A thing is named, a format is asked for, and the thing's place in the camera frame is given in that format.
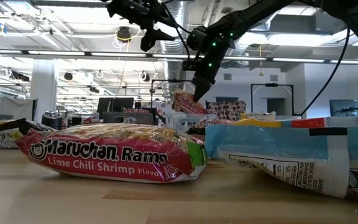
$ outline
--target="wall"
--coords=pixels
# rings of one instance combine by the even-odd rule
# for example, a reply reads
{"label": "wall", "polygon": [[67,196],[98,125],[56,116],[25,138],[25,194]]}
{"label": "wall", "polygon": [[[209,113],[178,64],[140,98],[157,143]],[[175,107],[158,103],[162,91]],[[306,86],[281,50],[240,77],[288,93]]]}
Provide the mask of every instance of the wall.
{"label": "wall", "polygon": [[[331,75],[335,65],[304,64],[287,72],[287,81],[295,85],[295,111],[300,112],[308,105]],[[340,65],[334,78],[320,97],[306,112],[307,118],[327,117],[329,100],[358,100],[358,65]]]}
{"label": "wall", "polygon": [[[238,97],[239,100],[247,103],[247,112],[251,112],[251,97],[250,84],[251,83],[271,83],[270,75],[278,75],[279,84],[285,84],[285,74],[279,68],[264,68],[262,69],[264,76],[259,76],[260,70],[255,68],[249,70],[248,68],[230,68],[220,69],[216,75],[216,83],[211,87],[210,91],[200,99],[200,103],[205,104],[205,101],[215,102],[217,96]],[[223,80],[224,73],[231,73],[232,80]],[[186,74],[186,79],[193,78],[192,72]],[[254,112],[267,112],[267,98],[286,98],[286,101],[291,100],[290,94],[282,87],[265,87],[262,86],[254,94]]]}

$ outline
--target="window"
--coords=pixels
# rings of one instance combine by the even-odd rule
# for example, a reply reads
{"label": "window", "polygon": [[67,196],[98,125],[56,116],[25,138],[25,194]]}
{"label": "window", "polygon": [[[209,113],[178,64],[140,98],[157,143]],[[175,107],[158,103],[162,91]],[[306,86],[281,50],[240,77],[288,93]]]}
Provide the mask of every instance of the window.
{"label": "window", "polygon": [[223,101],[226,101],[228,103],[235,103],[239,101],[238,97],[216,97],[217,103],[222,103]]}

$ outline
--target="ceiling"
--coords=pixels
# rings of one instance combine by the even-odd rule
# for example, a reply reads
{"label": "ceiling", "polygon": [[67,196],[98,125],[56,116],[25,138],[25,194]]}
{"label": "ceiling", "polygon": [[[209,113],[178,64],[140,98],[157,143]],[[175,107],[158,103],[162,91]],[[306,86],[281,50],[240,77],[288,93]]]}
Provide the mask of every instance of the ceiling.
{"label": "ceiling", "polygon": [[[255,0],[194,0],[184,1],[187,7],[185,13],[188,30],[201,24],[209,24],[220,19],[223,15],[237,9],[245,9]],[[0,32],[1,25],[4,32],[0,35],[0,49],[18,50],[61,50],[61,51],[92,51],[92,52],[141,52],[140,40],[144,31],[135,24],[129,24],[128,20],[118,15],[112,18],[104,7],[106,3],[99,0],[0,0]],[[128,44],[116,40],[115,33],[119,27],[128,26],[133,39]],[[271,21],[261,21],[249,32],[261,36],[266,42],[260,45],[250,45],[247,40],[242,42],[244,50],[240,55],[289,57],[289,58],[338,58],[338,50],[344,41],[343,22],[321,12],[319,9],[300,4],[288,6],[276,13]],[[302,46],[303,44],[281,44],[272,41],[273,36],[279,34],[301,34],[311,37],[324,38],[324,42],[318,45]],[[350,44],[358,42],[358,38],[352,35]],[[149,53],[163,53],[161,43],[157,41]],[[349,46],[345,58],[358,58],[358,47]],[[27,57],[0,57],[0,83],[26,83],[20,80],[12,80],[7,75],[9,70],[17,71],[31,78],[32,58]],[[93,76],[91,80],[95,85],[126,85],[132,86],[131,91],[118,88],[103,88],[99,95],[142,95],[148,100],[150,95],[150,82],[139,79],[139,73],[145,72],[151,78],[164,79],[166,77],[164,62],[150,61],[126,61],[123,60],[82,60],[82,59],[54,59],[60,67],[60,85],[84,84],[83,79],[67,81],[64,79],[66,72],[88,74]],[[249,68],[259,67],[260,62],[249,62]],[[281,68],[282,71],[294,66],[294,63],[264,62],[263,67]],[[29,95],[30,87],[0,86],[0,94],[12,93],[19,96]],[[163,90],[156,94],[163,96]],[[76,103],[75,96],[91,100]],[[58,104],[74,106],[79,110],[91,111],[97,105],[98,96],[90,93],[87,88],[59,88]]]}

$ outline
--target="white column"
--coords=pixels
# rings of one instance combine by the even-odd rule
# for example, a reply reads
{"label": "white column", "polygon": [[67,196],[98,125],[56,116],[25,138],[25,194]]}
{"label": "white column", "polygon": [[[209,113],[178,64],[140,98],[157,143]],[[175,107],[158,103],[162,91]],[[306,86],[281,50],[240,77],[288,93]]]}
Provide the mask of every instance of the white column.
{"label": "white column", "polygon": [[34,60],[31,79],[31,99],[37,101],[35,121],[41,122],[46,111],[54,111],[57,100],[59,69],[54,60]]}

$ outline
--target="wooden table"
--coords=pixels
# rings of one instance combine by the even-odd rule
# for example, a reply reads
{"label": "wooden table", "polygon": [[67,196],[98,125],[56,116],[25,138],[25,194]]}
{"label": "wooden table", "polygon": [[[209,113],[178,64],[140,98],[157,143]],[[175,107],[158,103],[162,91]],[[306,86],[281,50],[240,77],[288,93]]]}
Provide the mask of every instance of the wooden table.
{"label": "wooden table", "polygon": [[358,202],[210,162],[198,180],[135,184],[60,175],[0,150],[0,223],[358,223]]}

